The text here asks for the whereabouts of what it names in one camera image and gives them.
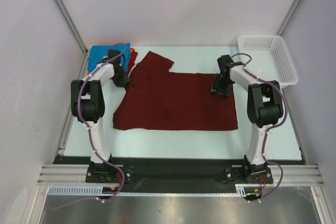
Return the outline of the dark red t shirt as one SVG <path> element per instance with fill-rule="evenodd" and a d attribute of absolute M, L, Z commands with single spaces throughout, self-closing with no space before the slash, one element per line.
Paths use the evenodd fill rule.
<path fill-rule="evenodd" d="M 113 114 L 117 130 L 234 131 L 235 98 L 212 94 L 213 73 L 170 72 L 172 60 L 149 51 L 134 67 Z"/>
<path fill-rule="evenodd" d="M 135 65 L 137 56 L 138 56 L 138 52 L 136 52 L 133 48 L 131 48 L 130 59 L 128 60 L 128 65 L 127 65 L 127 75 L 130 74 L 133 66 Z"/>

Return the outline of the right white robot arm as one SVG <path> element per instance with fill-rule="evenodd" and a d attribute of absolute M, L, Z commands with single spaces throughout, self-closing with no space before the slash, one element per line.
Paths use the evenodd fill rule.
<path fill-rule="evenodd" d="M 252 123 L 252 132 L 248 151 L 243 159 L 240 177 L 254 183 L 267 172 L 268 140 L 274 128 L 282 125 L 288 110 L 278 81 L 266 81 L 251 73 L 247 65 L 252 58 L 241 53 L 249 60 L 246 63 L 235 62 L 230 55 L 217 59 L 219 73 L 215 75 L 211 94 L 219 94 L 228 99 L 233 94 L 233 85 L 238 84 L 247 92 L 247 116 Z"/>

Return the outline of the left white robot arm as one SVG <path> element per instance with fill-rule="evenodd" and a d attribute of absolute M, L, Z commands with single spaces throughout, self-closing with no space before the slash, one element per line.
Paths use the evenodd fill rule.
<path fill-rule="evenodd" d="M 89 168 L 104 182 L 115 178 L 121 169 L 111 163 L 112 154 L 107 147 L 103 132 L 103 116 L 106 105 L 103 86 L 112 81 L 117 88 L 127 88 L 130 78 L 123 68 L 126 63 L 126 44 L 117 44 L 108 48 L 105 56 L 92 72 L 82 79 L 71 82 L 71 113 L 88 133 L 92 154 Z"/>

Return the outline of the folded dark red t shirt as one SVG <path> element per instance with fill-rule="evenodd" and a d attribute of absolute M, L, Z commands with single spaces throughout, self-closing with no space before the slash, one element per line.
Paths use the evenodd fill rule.
<path fill-rule="evenodd" d="M 135 65 L 137 56 L 138 56 L 138 52 L 136 52 L 133 48 L 131 48 L 130 59 L 128 60 L 128 65 L 127 65 L 127 75 L 130 74 L 133 66 Z"/>

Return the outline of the folded orange t shirt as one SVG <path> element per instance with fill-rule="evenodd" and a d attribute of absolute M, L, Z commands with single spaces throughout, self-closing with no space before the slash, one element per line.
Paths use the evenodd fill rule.
<path fill-rule="evenodd" d="M 110 48 L 110 45 L 100 45 L 100 46 L 92 46 L 89 52 L 89 58 L 88 58 L 88 66 L 87 66 L 87 72 L 91 73 L 96 68 L 96 65 L 100 60 L 102 60 L 107 52 L 107 50 Z M 127 50 L 124 53 L 124 57 L 121 59 L 121 66 L 123 70 L 127 73 L 127 75 L 130 74 L 131 69 L 135 65 L 135 60 L 137 58 L 138 53 L 135 51 L 134 48 L 130 47 L 129 44 L 127 44 Z"/>

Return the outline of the folded blue t shirt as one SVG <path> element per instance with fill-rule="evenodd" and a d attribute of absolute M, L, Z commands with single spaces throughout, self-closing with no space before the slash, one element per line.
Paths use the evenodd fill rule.
<path fill-rule="evenodd" d="M 98 62 L 102 60 L 108 53 L 109 49 L 123 51 L 124 54 L 121 57 L 121 66 L 125 72 L 130 70 L 129 61 L 131 59 L 131 50 L 130 44 L 115 44 L 115 45 L 96 45 L 92 46 L 89 52 L 89 59 L 88 59 L 88 72 L 94 71 Z"/>

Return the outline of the white plastic basket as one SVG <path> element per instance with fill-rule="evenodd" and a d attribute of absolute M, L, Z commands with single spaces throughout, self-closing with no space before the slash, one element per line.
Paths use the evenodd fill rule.
<path fill-rule="evenodd" d="M 240 53 L 252 58 L 248 71 L 267 80 L 276 80 L 282 88 L 298 83 L 298 76 L 284 39 L 277 35 L 241 35 Z"/>

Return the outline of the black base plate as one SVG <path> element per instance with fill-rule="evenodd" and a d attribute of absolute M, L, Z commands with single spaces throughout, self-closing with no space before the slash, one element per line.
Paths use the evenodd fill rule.
<path fill-rule="evenodd" d="M 218 193 L 235 183 L 259 184 L 240 177 L 243 159 L 113 157 L 111 163 L 123 170 L 127 191 Z"/>

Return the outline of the left aluminium frame post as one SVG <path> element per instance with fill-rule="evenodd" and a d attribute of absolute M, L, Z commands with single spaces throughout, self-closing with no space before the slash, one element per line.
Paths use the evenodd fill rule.
<path fill-rule="evenodd" d="M 79 46 L 80 50 L 84 55 L 87 54 L 88 49 L 85 46 L 85 43 L 83 42 L 83 39 L 81 38 L 79 31 L 74 23 L 74 21 L 71 18 L 71 15 L 69 14 L 63 0 L 53 0 L 58 11 L 60 12 L 66 26 L 68 27 L 70 33 L 72 34 L 73 38 L 75 39 L 75 42 Z"/>

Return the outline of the aluminium frame post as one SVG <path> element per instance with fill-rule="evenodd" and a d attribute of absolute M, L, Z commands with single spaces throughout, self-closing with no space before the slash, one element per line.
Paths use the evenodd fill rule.
<path fill-rule="evenodd" d="M 75 42 L 79 46 L 80 50 L 84 55 L 87 54 L 88 49 L 85 46 L 85 43 L 83 42 L 83 39 L 81 38 L 79 31 L 74 23 L 74 21 L 71 18 L 71 15 L 69 14 L 63 0 L 53 0 L 58 11 L 60 12 L 66 26 L 68 27 L 70 33 L 72 34 L 73 38 L 75 39 Z"/>
<path fill-rule="evenodd" d="M 293 0 L 292 4 L 290 5 L 283 21 L 281 22 L 276 35 L 278 36 L 282 36 L 284 34 L 284 32 L 286 31 L 286 29 L 288 28 L 291 20 L 293 19 L 295 13 L 298 11 L 301 3 L 303 0 Z"/>

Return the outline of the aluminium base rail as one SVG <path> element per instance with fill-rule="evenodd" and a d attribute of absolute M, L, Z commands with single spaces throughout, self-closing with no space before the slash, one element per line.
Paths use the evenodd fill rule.
<path fill-rule="evenodd" d="M 38 185 L 87 185 L 88 165 L 44 165 Z M 283 165 L 281 186 L 323 186 L 317 165 Z"/>

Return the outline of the right aluminium frame post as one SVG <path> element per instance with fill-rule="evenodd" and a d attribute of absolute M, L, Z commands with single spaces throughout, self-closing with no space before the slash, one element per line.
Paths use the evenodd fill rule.
<path fill-rule="evenodd" d="M 295 13 L 298 11 L 301 3 L 303 0 L 293 0 L 292 4 L 290 5 L 283 21 L 281 22 L 276 35 L 278 36 L 282 36 L 284 34 L 284 32 L 286 31 L 286 29 L 288 28 L 291 20 L 293 19 Z"/>

